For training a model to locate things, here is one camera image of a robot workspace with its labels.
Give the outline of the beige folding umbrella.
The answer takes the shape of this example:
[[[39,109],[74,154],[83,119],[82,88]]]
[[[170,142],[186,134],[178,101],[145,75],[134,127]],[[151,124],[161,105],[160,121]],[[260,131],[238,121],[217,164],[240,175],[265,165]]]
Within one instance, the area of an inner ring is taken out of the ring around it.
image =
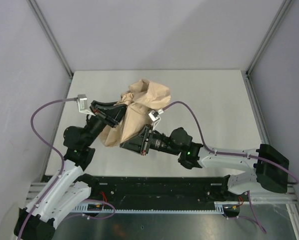
[[[106,147],[115,147],[134,137],[146,124],[151,124],[151,110],[160,110],[171,101],[170,89],[160,83],[140,79],[121,94],[117,104],[127,105],[125,116],[117,127],[106,126],[99,135]]]

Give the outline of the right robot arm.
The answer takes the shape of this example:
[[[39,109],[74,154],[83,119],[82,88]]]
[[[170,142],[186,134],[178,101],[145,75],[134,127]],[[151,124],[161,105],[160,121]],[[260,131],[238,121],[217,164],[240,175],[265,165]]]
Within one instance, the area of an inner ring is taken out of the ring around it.
[[[146,124],[139,133],[119,146],[142,156],[147,155],[149,150],[178,156],[178,163],[188,170],[224,168],[241,171],[240,174],[224,176],[222,181],[222,188],[235,195],[260,189],[278,194],[288,191],[290,162],[269,144],[234,152],[208,150],[203,144],[193,142],[192,136],[182,127],[166,136]]]

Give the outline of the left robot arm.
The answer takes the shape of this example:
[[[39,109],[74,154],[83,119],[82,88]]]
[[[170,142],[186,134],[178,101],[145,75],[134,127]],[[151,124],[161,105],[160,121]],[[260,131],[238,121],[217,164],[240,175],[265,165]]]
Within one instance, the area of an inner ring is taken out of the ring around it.
[[[95,153],[91,145],[105,127],[117,127],[127,111],[124,103],[93,101],[88,104],[84,94],[57,102],[76,102],[78,111],[86,115],[86,125],[65,129],[65,154],[46,143],[60,156],[60,168],[39,194],[19,210],[14,228],[14,235],[19,240],[51,240],[60,223],[96,190],[93,177],[85,173]]]

